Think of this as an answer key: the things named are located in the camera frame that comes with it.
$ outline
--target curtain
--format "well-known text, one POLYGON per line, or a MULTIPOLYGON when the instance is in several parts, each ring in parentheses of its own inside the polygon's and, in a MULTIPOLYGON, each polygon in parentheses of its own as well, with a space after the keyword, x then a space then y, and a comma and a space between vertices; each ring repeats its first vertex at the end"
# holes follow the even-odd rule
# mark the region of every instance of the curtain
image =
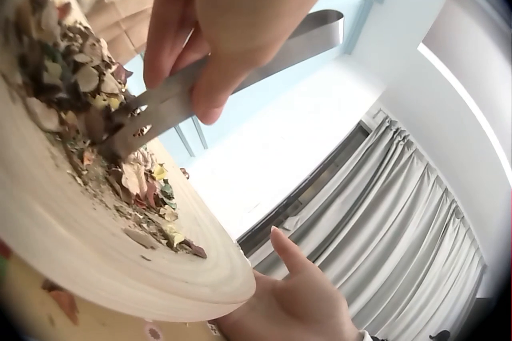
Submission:
MULTIPOLYGON (((355 325, 390 341, 455 335, 485 269, 453 195, 388 117, 281 229, 345 295, 355 325)), ((287 275, 270 241, 249 260, 287 275)))

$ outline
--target wooden board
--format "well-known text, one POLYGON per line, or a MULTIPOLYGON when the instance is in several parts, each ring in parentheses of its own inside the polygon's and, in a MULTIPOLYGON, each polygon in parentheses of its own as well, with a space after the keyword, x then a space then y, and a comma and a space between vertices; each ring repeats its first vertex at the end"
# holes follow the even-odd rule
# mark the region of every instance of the wooden board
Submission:
MULTIPOLYGON (((71 1, 73 17, 84 20, 71 1)), ((14 3, 5 1, 4 12, 14 3)), ((5 50, 0 55, 2 70, 12 69, 5 50)), ((255 282, 247 259, 158 142, 150 146, 168 168, 180 226, 207 259, 130 240, 55 160, 45 134, 10 96, 0 80, 0 238, 15 253, 84 299, 148 319, 203 321, 250 298, 255 282)))

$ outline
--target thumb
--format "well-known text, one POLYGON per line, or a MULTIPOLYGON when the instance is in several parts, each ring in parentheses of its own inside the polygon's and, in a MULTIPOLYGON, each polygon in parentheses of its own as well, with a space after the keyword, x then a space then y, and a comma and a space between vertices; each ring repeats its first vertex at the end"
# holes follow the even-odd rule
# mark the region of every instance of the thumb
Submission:
POLYGON ((209 125, 219 119, 227 99, 251 69, 232 58, 210 55, 191 94, 192 108, 201 122, 209 125))
POLYGON ((275 226, 270 231, 270 242, 280 259, 285 263, 290 275, 302 272, 314 265, 302 254, 300 248, 275 226))

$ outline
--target stainless steel tool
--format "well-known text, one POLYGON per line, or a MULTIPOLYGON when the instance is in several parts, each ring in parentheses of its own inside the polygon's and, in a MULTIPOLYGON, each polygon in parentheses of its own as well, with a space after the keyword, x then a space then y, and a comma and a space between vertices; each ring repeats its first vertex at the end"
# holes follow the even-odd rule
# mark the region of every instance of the stainless steel tool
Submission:
MULTIPOLYGON (((234 93, 302 61, 339 45, 343 40, 343 14, 336 10, 319 10, 308 14, 293 31, 276 56, 267 65, 255 69, 234 93)), ((157 89, 148 90, 113 112, 113 118, 144 108, 137 116, 101 144, 102 151, 126 158, 153 138, 194 115, 190 104, 190 89, 196 83, 208 57, 183 68, 168 77, 157 89), (142 136, 135 133, 150 126, 142 136)))

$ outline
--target sleeve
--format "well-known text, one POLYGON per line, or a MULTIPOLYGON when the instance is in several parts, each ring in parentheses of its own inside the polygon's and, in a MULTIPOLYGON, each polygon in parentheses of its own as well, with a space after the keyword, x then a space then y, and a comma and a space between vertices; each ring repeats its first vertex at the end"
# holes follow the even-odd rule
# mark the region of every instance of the sleeve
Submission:
POLYGON ((362 335, 362 341, 372 341, 372 338, 370 336, 370 334, 368 332, 366 332, 366 330, 361 330, 361 335, 362 335))

